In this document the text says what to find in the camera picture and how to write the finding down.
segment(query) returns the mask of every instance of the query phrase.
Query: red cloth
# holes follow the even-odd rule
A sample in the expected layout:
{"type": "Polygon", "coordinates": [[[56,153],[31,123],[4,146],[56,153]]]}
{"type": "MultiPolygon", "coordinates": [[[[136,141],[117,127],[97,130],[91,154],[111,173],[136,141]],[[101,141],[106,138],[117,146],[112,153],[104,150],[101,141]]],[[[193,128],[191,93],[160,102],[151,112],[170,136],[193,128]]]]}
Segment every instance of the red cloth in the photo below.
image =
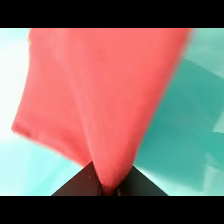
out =
{"type": "Polygon", "coordinates": [[[106,193],[128,174],[189,29],[44,28],[12,130],[85,166],[106,193]]]}

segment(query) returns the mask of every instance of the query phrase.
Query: teal background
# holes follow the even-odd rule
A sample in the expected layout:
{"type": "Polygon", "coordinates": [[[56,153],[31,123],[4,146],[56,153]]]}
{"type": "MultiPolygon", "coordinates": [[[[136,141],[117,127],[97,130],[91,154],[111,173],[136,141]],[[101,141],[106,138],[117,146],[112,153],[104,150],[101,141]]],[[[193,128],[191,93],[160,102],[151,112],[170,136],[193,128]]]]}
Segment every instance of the teal background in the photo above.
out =
{"type": "MultiPolygon", "coordinates": [[[[28,29],[0,29],[0,195],[51,195],[81,168],[14,135],[28,29]]],[[[224,195],[224,29],[194,30],[135,166],[169,195],[224,195]]]]}

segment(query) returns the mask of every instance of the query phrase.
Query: cloth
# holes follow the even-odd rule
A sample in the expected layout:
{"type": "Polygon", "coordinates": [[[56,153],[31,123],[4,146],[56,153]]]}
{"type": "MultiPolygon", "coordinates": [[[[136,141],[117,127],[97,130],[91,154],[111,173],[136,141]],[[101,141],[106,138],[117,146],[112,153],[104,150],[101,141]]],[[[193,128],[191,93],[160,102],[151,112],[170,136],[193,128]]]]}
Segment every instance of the cloth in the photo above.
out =
{"type": "Polygon", "coordinates": [[[130,171],[189,31],[31,29],[12,130],[82,166],[93,161],[109,195],[130,171]]]}

